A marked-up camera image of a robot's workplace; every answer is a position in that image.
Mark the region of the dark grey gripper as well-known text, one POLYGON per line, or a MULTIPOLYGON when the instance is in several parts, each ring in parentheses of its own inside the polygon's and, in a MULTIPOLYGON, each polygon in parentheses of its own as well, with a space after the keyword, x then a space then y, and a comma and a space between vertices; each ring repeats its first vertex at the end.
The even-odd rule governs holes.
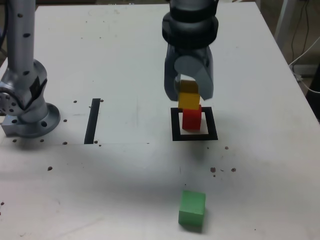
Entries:
POLYGON ((213 97, 213 58, 210 48, 182 49, 168 44, 164 62, 164 90, 171 101, 178 101, 176 78, 186 75, 195 80, 203 100, 213 97))

